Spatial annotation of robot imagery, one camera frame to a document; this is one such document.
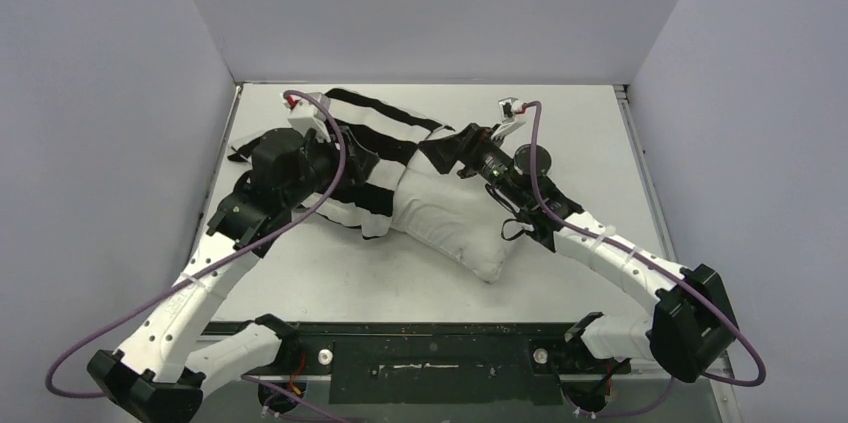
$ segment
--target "white wall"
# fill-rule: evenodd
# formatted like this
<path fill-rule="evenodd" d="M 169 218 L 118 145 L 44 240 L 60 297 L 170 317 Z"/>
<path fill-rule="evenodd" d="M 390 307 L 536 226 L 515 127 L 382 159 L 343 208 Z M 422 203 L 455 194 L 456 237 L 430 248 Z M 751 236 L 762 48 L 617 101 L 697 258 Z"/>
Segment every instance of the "white wall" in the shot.
<path fill-rule="evenodd" d="M 194 1 L 237 80 L 608 84 L 677 0 Z"/>
<path fill-rule="evenodd" d="M 232 80 L 191 0 L 0 0 L 0 91 L 0 421 L 113 421 L 44 372 L 175 276 Z"/>
<path fill-rule="evenodd" d="M 848 420 L 848 0 L 680 0 L 631 87 L 682 261 L 762 351 L 748 422 Z M 740 347 L 739 376 L 753 376 Z"/>

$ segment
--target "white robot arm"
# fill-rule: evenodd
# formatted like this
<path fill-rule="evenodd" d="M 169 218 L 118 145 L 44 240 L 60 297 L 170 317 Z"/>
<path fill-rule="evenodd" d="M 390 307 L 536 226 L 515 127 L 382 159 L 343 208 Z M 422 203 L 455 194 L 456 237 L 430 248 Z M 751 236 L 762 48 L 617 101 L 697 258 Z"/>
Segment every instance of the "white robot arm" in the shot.
<path fill-rule="evenodd" d="M 329 106 L 323 95 L 313 99 Z M 295 330 L 272 315 L 192 350 L 221 302 L 265 256 L 270 243 L 214 271 L 208 267 L 291 223 L 292 210 L 335 176 L 338 142 L 331 140 L 322 115 L 305 101 L 289 104 L 291 128 L 262 136 L 252 153 L 252 169 L 220 202 L 198 250 L 173 285 L 182 288 L 159 303 L 114 352 L 101 350 L 89 361 L 88 372 L 106 396 L 142 422 L 190 421 L 206 395 L 286 356 L 280 354 L 282 344 Z M 378 158 L 347 128 L 341 134 L 348 151 L 339 188 L 361 185 Z M 205 268 L 202 277 L 192 276 Z"/>
<path fill-rule="evenodd" d="M 501 102 L 501 125 L 489 128 L 472 123 L 455 135 L 422 142 L 419 148 L 442 174 L 459 162 L 465 165 L 458 172 L 460 177 L 481 176 L 493 198 L 505 206 L 514 206 L 513 213 L 526 234 L 550 251 L 603 276 L 650 315 L 622 318 L 590 314 L 568 331 L 565 338 L 569 344 L 582 347 L 598 360 L 654 360 L 675 378 L 695 381 L 735 337 L 701 301 L 668 275 L 694 288 L 735 327 L 721 278 L 705 265 L 690 270 L 652 255 L 617 235 L 615 228 L 599 223 L 547 177 L 551 157 L 537 146 L 535 177 L 539 196 L 557 218 L 546 214 L 533 193 L 531 146 L 519 147 L 513 157 L 500 149 L 504 136 L 501 128 L 507 125 L 508 133 L 522 124 L 528 105 L 517 104 L 515 99 Z"/>

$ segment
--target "white cloth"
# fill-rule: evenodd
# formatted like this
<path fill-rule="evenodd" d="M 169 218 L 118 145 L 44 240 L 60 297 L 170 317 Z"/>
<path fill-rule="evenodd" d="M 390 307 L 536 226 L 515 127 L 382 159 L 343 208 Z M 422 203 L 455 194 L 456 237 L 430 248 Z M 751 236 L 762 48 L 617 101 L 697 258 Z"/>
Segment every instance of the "white cloth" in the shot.
<path fill-rule="evenodd" d="M 406 233 L 480 279 L 497 280 L 513 246 L 501 238 L 502 224 L 511 215 L 486 194 L 482 179 L 462 180 L 455 171 L 440 175 L 417 150 L 420 141 L 449 136 L 453 130 L 347 90 L 333 89 L 325 96 L 331 100 L 333 118 L 348 125 L 357 141 L 381 161 L 364 187 L 337 190 L 317 213 L 359 229 L 367 239 L 383 236 L 390 228 Z M 249 161 L 252 144 L 245 139 L 232 142 L 228 159 Z M 304 206 L 317 199 L 312 195 Z"/>

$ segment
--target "black stripe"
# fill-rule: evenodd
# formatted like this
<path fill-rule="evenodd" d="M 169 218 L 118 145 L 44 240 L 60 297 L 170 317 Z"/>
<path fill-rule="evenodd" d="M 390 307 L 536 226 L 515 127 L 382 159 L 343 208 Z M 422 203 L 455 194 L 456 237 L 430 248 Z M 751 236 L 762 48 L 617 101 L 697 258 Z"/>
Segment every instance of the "black stripe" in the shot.
<path fill-rule="evenodd" d="M 345 226 L 345 225 L 343 225 L 343 224 L 339 223 L 338 221 L 333 221 L 333 220 L 331 220 L 331 219 L 327 218 L 326 216 L 322 215 L 321 213 L 315 213 L 315 214 L 316 214 L 316 215 L 318 215 L 318 216 L 320 216 L 320 217 L 322 217 L 322 218 L 324 218 L 325 220 L 329 221 L 330 223 L 333 223 L 333 224 L 335 224 L 335 225 L 339 225 L 339 226 L 341 226 L 342 228 L 347 228 L 347 229 L 349 229 L 349 230 L 362 230 L 362 225 L 357 225 L 357 226 Z M 376 238 L 379 238 L 379 236 L 365 236 L 365 235 L 362 235 L 362 239 L 363 239 L 363 240 L 373 240 L 373 239 L 376 239 Z"/>
<path fill-rule="evenodd" d="M 409 113 L 401 110 L 400 108 L 389 106 L 380 100 L 375 100 L 374 98 L 368 98 L 366 96 L 352 93 L 342 88 L 333 88 L 332 90 L 325 93 L 325 95 L 328 98 L 332 98 L 334 100 L 341 100 L 346 103 L 350 103 L 354 106 L 361 106 L 363 108 L 373 108 L 381 115 L 399 121 L 401 123 L 406 123 L 409 126 L 420 126 L 430 131 L 436 131 L 437 129 L 442 127 L 442 124 L 437 121 L 410 115 Z"/>
<path fill-rule="evenodd" d="M 407 165 L 418 149 L 416 143 L 397 140 L 389 135 L 378 133 L 365 125 L 354 125 L 339 119 L 336 119 L 336 122 L 350 128 L 353 137 L 360 145 L 368 151 L 377 153 L 377 156 L 383 160 L 396 161 Z"/>
<path fill-rule="evenodd" d="M 257 146 L 259 146 L 259 138 L 261 137 L 257 136 L 256 138 L 241 145 L 241 147 L 238 149 L 233 148 L 231 146 L 230 148 L 235 150 L 235 153 L 228 156 L 227 159 L 230 161 L 247 161 L 248 158 L 250 158 L 250 155 L 253 153 L 253 150 L 255 150 Z"/>
<path fill-rule="evenodd" d="M 357 208 L 362 208 L 372 215 L 389 218 L 392 217 L 394 197 L 394 191 L 370 183 L 333 192 L 333 199 L 340 203 L 353 203 Z"/>

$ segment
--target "table surface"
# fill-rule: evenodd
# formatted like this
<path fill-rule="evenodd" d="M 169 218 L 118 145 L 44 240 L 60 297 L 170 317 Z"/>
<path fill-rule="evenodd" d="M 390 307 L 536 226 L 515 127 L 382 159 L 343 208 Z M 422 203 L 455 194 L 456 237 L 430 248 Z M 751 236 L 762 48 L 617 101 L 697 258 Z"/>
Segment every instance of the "table surface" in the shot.
<path fill-rule="evenodd" d="M 615 225 L 619 234 L 662 254 L 611 86 L 246 84 L 229 138 L 286 126 L 280 100 L 285 89 L 314 92 L 336 86 L 456 128 L 472 121 L 494 124 L 501 98 L 540 100 L 545 106 L 539 142 L 552 154 L 550 176 L 560 190 L 599 221 Z M 529 126 L 507 139 L 507 153 L 529 141 Z M 223 161 L 211 192 L 213 209 L 244 170 Z M 214 320 L 243 321 L 273 313 L 286 321 L 569 322 L 592 311 L 644 314 L 589 269 L 521 240 L 500 279 L 487 284 L 404 234 L 393 231 L 364 241 L 355 230 L 310 218 L 274 244 Z"/>

